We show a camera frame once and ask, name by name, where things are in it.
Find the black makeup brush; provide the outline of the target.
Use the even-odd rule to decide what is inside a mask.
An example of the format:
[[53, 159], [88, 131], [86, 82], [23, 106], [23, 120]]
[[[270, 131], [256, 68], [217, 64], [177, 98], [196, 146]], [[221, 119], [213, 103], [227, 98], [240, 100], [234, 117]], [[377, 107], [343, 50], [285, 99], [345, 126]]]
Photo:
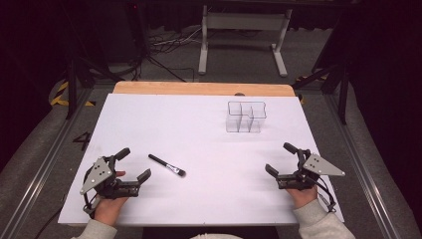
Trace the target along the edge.
[[154, 160], [155, 162], [165, 166], [167, 169], [171, 170], [173, 173], [177, 174], [180, 177], [184, 177], [186, 175], [186, 172], [183, 169], [181, 169], [177, 166], [174, 166], [174, 165], [162, 160], [161, 158], [159, 158], [159, 157], [157, 157], [153, 154], [150, 154], [148, 157], [150, 159]]

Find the white metal stand frame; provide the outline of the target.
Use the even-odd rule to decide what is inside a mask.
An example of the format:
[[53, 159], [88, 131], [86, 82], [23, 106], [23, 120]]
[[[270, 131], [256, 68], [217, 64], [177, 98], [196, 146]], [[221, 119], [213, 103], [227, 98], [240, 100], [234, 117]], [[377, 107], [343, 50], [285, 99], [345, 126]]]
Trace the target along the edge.
[[198, 64], [198, 74], [207, 72], [208, 30], [254, 30], [278, 31], [279, 40], [271, 45], [276, 66], [281, 77], [288, 75], [282, 56], [282, 46], [290, 24], [293, 10], [288, 9], [283, 14], [247, 14], [247, 13], [215, 13], [210, 12], [206, 5], [202, 11], [202, 42]]

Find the wooden table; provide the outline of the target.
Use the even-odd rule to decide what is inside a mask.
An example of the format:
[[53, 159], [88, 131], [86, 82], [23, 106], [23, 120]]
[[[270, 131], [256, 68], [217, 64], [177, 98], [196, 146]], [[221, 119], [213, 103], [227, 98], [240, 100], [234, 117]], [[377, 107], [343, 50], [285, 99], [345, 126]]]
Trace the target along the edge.
[[201, 95], [249, 97], [293, 97], [290, 85], [232, 84], [232, 83], [178, 83], [178, 82], [118, 82], [114, 94], [137, 95]]

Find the yellow black floor tape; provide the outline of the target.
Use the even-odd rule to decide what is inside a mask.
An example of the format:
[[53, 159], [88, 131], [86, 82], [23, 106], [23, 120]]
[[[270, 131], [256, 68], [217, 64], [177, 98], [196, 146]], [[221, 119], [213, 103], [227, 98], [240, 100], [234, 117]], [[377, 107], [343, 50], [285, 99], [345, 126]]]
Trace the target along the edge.
[[57, 89], [56, 94], [53, 96], [53, 98], [50, 101], [51, 106], [60, 105], [60, 106], [68, 106], [70, 102], [68, 100], [63, 99], [63, 95], [65, 90], [68, 88], [69, 82], [63, 81], [59, 88]]

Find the aluminium floor rail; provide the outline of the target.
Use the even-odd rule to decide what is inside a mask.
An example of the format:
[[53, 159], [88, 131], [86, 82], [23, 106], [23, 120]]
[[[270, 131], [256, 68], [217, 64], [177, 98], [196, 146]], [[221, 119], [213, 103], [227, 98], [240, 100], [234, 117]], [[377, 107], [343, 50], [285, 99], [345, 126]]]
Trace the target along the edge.
[[391, 217], [387, 212], [386, 205], [372, 176], [370, 175], [370, 172], [361, 161], [360, 155], [357, 151], [347, 125], [343, 124], [340, 117], [338, 116], [338, 107], [335, 97], [332, 95], [324, 95], [323, 97], [350, 155], [351, 164], [371, 208], [372, 214], [374, 215], [381, 230], [381, 233], [385, 239], [401, 239], [399, 232], [393, 225]]
[[36, 173], [29, 177], [18, 170], [13, 170], [13, 174], [18, 176], [16, 183], [21, 182], [23, 179], [28, 178], [29, 183], [25, 187], [25, 193], [19, 200], [19, 204], [14, 209], [13, 214], [10, 216], [5, 228], [1, 230], [0, 239], [15, 239], [17, 233], [22, 227], [24, 221], [29, 215], [34, 203], [36, 202], [48, 176], [50, 175], [57, 159], [59, 152], [62, 149], [65, 139], [75, 124], [83, 106], [89, 99], [92, 89], [81, 90], [80, 95], [77, 97], [76, 108], [69, 119], [65, 119], [61, 124], [60, 130], [54, 137], [53, 142], [49, 145], [46, 155], [40, 161], [40, 165], [36, 169]]

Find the clear acrylic organizer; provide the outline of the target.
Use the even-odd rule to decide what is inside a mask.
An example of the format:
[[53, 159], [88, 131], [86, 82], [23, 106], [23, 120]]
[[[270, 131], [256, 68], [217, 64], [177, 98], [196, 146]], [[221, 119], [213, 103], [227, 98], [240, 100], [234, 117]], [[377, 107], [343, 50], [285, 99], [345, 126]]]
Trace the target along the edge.
[[229, 102], [226, 131], [258, 133], [267, 118], [264, 102]]

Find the black tripod stand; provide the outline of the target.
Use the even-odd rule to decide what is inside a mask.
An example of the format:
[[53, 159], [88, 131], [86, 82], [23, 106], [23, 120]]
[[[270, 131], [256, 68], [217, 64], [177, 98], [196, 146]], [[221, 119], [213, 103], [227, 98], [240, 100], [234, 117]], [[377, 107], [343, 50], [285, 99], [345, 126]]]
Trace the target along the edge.
[[88, 59], [88, 53], [72, 22], [69, 11], [65, 7], [65, 1], [66, 0], [60, 0], [60, 6], [65, 15], [63, 31], [64, 43], [67, 51], [67, 73], [69, 82], [69, 108], [67, 120], [70, 120], [76, 114], [77, 109], [85, 104], [85, 102], [82, 102], [81, 104], [78, 103], [77, 82], [80, 82], [84, 89], [91, 89], [96, 83], [90, 69], [96, 70], [116, 83], [122, 81], [122, 78]]
[[337, 86], [340, 86], [337, 114], [343, 124], [346, 124], [345, 109], [349, 80], [347, 48], [350, 39], [349, 27], [351, 26], [353, 26], [353, 17], [349, 13], [343, 12], [324, 44], [312, 68], [312, 74], [300, 77], [292, 84], [293, 89], [298, 90], [321, 77], [326, 77], [320, 86], [320, 90], [325, 95], [332, 95]]

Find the white table mat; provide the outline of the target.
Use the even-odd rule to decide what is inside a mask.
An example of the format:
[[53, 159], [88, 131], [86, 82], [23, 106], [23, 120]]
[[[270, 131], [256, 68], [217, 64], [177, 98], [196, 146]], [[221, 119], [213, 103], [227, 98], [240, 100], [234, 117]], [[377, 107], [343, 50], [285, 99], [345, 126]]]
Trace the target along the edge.
[[[298, 159], [283, 147], [316, 151], [296, 97], [262, 97], [267, 118], [260, 132], [227, 132], [227, 106], [221, 96], [110, 94], [60, 215], [62, 224], [82, 225], [89, 217], [80, 194], [86, 171], [100, 156], [125, 147], [116, 165], [133, 180], [146, 169], [150, 178], [122, 208], [127, 226], [252, 226], [295, 222], [290, 195], [265, 170], [282, 174]], [[155, 162], [153, 154], [183, 169], [180, 177]]]

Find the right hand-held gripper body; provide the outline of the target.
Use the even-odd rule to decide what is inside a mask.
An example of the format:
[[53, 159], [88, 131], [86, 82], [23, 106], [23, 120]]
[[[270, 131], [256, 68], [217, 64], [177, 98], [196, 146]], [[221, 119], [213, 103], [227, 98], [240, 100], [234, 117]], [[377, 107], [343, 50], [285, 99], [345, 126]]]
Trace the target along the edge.
[[293, 174], [276, 175], [280, 189], [311, 189], [322, 175], [345, 176], [345, 172], [308, 149], [290, 149], [298, 157], [298, 169]]

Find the person's left hand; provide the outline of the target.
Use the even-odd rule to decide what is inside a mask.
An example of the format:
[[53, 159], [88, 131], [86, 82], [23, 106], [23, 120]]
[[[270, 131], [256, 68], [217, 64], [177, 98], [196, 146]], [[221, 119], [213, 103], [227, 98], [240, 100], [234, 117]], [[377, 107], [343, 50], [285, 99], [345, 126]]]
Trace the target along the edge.
[[126, 201], [127, 197], [117, 199], [102, 198], [97, 205], [94, 219], [105, 225], [114, 226]]

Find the person's right hand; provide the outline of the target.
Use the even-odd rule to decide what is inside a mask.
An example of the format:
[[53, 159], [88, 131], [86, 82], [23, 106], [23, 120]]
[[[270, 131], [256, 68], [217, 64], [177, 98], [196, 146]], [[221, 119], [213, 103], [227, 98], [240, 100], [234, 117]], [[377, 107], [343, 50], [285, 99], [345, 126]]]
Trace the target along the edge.
[[303, 190], [288, 189], [287, 192], [292, 196], [294, 205], [297, 209], [304, 207], [317, 199], [317, 188], [315, 186]]

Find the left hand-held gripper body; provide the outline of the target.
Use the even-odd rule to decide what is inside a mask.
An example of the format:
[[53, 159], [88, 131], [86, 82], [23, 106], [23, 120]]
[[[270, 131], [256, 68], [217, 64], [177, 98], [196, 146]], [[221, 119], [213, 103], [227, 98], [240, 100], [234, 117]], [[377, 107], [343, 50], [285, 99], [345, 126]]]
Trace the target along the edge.
[[137, 197], [140, 188], [138, 181], [121, 181], [115, 170], [114, 155], [101, 156], [86, 172], [80, 194], [84, 197], [84, 211], [94, 214], [101, 198], [117, 199]]

